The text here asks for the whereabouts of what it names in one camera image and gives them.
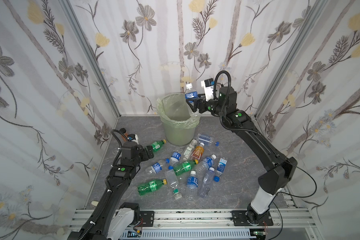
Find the green Sprite bottle yellow cap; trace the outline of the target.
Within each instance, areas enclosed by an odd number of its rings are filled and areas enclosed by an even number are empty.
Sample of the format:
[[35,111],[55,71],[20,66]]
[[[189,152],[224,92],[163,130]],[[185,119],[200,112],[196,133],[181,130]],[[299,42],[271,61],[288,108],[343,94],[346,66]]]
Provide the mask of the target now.
[[158,152],[164,145],[166,144],[166,140],[160,140],[153,142],[150,146],[152,147],[153,152]]

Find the small blue cap water bottle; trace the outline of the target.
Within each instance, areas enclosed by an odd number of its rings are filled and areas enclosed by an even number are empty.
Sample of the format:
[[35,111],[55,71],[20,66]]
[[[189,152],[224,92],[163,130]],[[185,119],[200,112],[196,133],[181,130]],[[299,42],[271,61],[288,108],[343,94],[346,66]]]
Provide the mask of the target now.
[[169,164],[169,159],[159,160],[153,165],[146,168],[145,172],[149,175],[155,175],[160,173]]

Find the crushed clear blue label bottle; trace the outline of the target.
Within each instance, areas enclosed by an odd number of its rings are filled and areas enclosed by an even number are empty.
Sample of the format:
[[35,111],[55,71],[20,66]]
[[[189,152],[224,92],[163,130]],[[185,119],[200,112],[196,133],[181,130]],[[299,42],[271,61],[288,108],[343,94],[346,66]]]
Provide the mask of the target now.
[[197,140],[200,143],[204,143],[206,146],[216,146],[216,147],[218,147],[220,145],[220,142],[216,141],[214,137],[211,137],[209,135],[198,134]]

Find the clear bottle green band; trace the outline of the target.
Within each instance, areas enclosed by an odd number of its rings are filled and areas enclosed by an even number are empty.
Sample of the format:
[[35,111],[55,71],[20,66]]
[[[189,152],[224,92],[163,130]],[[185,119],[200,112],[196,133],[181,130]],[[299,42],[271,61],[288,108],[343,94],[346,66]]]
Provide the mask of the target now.
[[171,188],[171,192],[173,193],[173,197],[175,200],[181,199],[182,194],[178,189],[178,179],[173,169],[167,170],[165,172],[165,179],[167,181],[168,186]]

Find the Pocari Sweat bottle white cap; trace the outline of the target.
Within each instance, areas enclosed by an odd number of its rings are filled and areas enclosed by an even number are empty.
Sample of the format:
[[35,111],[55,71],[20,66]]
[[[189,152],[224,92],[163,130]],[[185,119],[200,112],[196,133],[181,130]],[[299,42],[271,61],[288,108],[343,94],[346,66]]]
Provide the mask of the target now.
[[217,156],[211,155],[209,157],[204,158],[202,161],[200,161],[194,168],[194,171],[197,175],[201,175],[205,170],[208,170],[209,168],[213,167],[215,164]]

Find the light blue label water bottle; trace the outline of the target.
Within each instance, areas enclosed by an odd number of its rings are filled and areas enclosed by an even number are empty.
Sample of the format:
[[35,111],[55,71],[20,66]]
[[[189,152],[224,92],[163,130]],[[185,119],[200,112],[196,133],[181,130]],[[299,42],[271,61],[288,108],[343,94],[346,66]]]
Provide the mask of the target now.
[[226,165],[227,165],[227,160],[224,158],[220,158],[218,166],[215,170],[215,176],[214,176],[215,182],[218,183],[220,181],[221,175],[224,173]]

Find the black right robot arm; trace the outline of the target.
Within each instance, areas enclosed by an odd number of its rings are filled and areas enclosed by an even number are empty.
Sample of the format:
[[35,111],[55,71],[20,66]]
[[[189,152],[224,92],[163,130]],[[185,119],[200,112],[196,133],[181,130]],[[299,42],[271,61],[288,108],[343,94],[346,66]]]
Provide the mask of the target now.
[[210,112],[218,117],[222,127],[240,137],[265,168],[266,172],[258,178],[259,189],[255,198],[248,205],[245,213],[245,221],[257,226],[268,218],[271,203],[292,179],[297,161],[277,150],[259,132],[249,115],[237,108],[237,92],[231,86],[231,75],[228,71],[222,70],[218,72],[216,79],[221,75],[227,76],[228,85],[217,89],[217,80],[215,80],[213,98],[207,100],[206,96],[202,95],[190,107],[193,112],[200,114]]

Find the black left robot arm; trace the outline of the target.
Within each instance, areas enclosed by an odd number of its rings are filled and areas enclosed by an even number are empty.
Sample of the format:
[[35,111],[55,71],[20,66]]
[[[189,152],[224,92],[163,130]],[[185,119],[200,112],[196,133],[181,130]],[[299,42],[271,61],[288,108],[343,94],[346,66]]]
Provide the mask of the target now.
[[97,207],[81,229],[71,232],[68,239],[117,240],[128,226],[137,224],[141,219],[138,204],[125,203],[119,210],[116,207],[136,176],[140,163],[153,157],[152,146],[143,147],[136,142],[125,142],[120,146]]

